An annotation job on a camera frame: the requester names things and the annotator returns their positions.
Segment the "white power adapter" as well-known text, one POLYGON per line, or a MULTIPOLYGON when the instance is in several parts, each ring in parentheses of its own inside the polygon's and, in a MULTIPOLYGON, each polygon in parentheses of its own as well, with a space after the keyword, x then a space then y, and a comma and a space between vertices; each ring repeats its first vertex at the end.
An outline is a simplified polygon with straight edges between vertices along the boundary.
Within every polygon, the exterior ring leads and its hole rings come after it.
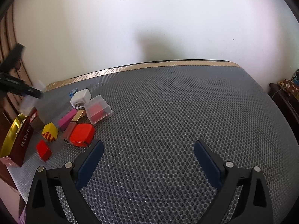
POLYGON ((84 106, 85 103, 91 100, 91 93, 88 88, 81 91, 77 91, 70 100, 74 109, 79 109, 84 106))

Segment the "grey mesh mat gold trim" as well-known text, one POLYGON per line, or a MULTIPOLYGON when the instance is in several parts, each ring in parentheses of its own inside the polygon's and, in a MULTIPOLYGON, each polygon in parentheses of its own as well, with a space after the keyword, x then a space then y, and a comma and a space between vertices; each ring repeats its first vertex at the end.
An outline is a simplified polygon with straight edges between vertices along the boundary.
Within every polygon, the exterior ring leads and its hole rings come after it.
POLYGON ((95 124, 103 156, 83 199, 101 223, 197 223, 216 197, 194 152, 203 140, 236 167, 260 167, 274 223, 298 199, 298 143, 271 97, 240 66, 212 61, 141 64, 50 84, 36 107, 57 124, 72 90, 102 96, 95 124))

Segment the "small red white box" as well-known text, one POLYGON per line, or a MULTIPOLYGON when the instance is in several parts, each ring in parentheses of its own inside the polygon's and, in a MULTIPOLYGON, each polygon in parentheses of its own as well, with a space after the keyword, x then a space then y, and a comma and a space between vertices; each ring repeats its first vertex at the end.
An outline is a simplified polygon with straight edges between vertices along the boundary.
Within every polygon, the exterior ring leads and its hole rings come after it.
POLYGON ((43 130, 45 124, 43 120, 40 118, 40 115, 38 111, 34 112, 33 115, 30 117, 30 126, 33 128, 33 130, 38 133, 43 130))

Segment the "small blue patterned block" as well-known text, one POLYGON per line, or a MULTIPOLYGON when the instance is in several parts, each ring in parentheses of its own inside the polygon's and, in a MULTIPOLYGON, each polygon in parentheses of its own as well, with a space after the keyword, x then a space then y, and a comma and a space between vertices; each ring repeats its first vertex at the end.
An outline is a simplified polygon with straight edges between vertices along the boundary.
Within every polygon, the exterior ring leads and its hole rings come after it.
POLYGON ((69 97, 72 98, 73 95, 78 92, 78 89, 77 88, 74 88, 70 93, 69 93, 69 97))

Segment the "gold cap lip gloss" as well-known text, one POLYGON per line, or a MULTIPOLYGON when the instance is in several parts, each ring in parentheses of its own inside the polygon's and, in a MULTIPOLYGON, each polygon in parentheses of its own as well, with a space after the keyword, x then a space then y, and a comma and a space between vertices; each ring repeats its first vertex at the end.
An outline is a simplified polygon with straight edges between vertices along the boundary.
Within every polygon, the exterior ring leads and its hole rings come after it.
POLYGON ((75 115, 70 119, 66 129, 63 132, 62 138, 64 142, 71 144, 70 136, 75 130, 75 127, 78 125, 79 121, 84 118, 86 111, 84 109, 76 110, 75 115))

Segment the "red rounded tape measure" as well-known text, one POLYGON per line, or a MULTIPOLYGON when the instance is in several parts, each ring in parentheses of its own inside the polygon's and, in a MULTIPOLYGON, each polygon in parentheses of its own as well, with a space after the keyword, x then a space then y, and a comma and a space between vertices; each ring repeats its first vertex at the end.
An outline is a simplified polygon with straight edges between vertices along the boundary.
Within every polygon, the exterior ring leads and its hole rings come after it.
POLYGON ((77 124, 70 135, 70 142, 77 147, 87 147, 91 144, 95 134, 95 128, 92 124, 77 124))

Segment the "clear box with red item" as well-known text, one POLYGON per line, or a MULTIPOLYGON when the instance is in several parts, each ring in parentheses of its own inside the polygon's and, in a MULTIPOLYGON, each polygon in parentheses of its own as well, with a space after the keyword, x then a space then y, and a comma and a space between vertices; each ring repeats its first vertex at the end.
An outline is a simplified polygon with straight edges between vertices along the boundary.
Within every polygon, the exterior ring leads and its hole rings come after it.
POLYGON ((95 125, 113 115, 113 111, 101 95, 89 100, 84 104, 87 118, 92 125, 95 125))

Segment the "yellow red striped block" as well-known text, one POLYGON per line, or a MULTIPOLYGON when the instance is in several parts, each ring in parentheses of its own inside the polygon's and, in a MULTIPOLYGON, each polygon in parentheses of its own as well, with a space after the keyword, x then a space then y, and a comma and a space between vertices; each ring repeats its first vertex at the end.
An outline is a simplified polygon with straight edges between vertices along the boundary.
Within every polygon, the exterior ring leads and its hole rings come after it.
POLYGON ((48 142, 53 142, 58 137, 58 128, 50 122, 44 126, 41 134, 48 142))

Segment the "red rectangular block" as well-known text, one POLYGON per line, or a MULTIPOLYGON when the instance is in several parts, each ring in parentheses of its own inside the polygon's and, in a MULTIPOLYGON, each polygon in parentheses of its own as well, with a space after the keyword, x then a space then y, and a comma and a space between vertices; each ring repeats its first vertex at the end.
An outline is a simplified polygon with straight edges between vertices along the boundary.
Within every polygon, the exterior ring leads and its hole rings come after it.
POLYGON ((52 151, 44 140, 40 140, 37 143, 36 150, 38 152, 39 157, 45 162, 47 162, 49 158, 52 156, 52 151))

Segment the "dark wooden side furniture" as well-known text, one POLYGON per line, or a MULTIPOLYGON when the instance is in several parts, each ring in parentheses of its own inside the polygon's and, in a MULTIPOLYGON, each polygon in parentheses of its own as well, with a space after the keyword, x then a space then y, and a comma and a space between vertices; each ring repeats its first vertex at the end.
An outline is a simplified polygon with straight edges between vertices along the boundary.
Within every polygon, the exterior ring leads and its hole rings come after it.
POLYGON ((298 69, 291 79, 270 83, 268 95, 278 106, 298 138, 298 69))

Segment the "magenta rectangular block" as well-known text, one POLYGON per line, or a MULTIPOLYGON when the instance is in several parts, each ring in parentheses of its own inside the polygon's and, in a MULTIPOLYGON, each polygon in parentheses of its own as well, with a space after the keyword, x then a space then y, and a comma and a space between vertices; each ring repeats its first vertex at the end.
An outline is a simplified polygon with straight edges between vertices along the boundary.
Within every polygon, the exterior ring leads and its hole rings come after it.
POLYGON ((71 120, 73 119, 73 117, 76 115, 77 110, 76 109, 72 109, 70 112, 68 112, 67 114, 65 114, 59 121, 58 121, 58 126, 60 128, 61 131, 64 131, 69 123, 71 122, 71 120))

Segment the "silver metal block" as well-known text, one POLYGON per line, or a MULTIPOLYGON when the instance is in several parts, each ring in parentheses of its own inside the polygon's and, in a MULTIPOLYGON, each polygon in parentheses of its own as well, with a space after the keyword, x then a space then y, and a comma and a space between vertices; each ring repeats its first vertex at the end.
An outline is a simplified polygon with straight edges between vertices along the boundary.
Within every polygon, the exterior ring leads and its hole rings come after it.
MULTIPOLYGON (((41 96, 43 96, 46 87, 42 81, 37 80, 33 83, 33 88, 41 91, 41 96)), ((38 100, 39 98, 25 96, 20 105, 19 112, 27 116, 31 112, 33 107, 37 104, 38 100)))

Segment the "brown curtain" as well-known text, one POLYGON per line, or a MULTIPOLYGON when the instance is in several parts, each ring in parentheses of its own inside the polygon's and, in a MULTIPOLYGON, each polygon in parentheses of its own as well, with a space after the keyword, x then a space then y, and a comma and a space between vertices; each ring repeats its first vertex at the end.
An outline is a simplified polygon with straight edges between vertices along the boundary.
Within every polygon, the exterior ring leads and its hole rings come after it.
MULTIPOLYGON (((17 40, 14 29, 14 4, 12 4, 1 20, 1 62, 8 56, 16 44, 17 40)), ((20 68, 13 69, 11 74, 25 81, 28 85, 32 85, 22 59, 19 60, 19 64, 20 68)))

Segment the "red gold toffee tin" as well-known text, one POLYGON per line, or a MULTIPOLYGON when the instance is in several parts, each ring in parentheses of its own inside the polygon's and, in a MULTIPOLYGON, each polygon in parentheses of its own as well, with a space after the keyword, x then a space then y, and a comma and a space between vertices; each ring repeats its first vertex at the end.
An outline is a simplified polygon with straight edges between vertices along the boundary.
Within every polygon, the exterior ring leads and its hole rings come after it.
POLYGON ((13 121, 1 146, 1 162, 6 167, 21 167, 25 154, 33 135, 34 129, 30 125, 31 117, 37 112, 32 108, 29 115, 20 113, 13 121))

